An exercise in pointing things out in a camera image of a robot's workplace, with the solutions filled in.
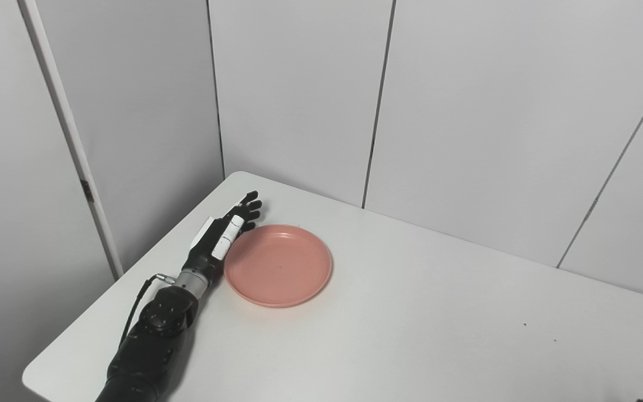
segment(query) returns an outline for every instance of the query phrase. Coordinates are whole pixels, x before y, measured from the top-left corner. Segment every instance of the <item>robotic hand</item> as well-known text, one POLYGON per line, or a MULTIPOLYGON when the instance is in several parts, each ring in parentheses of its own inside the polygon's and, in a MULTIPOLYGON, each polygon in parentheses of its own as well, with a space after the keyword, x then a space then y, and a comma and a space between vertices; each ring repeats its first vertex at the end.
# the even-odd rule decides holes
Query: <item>robotic hand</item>
POLYGON ((177 278, 158 274, 146 281, 96 402, 155 402, 167 391, 170 371, 186 341, 186 329, 195 320, 201 296, 222 275, 222 260, 232 242, 255 228, 253 221, 260 217, 262 206, 257 196, 257 191, 247 193, 224 217, 207 219, 177 278), (170 286, 158 290, 128 333, 138 301, 156 278, 170 286))

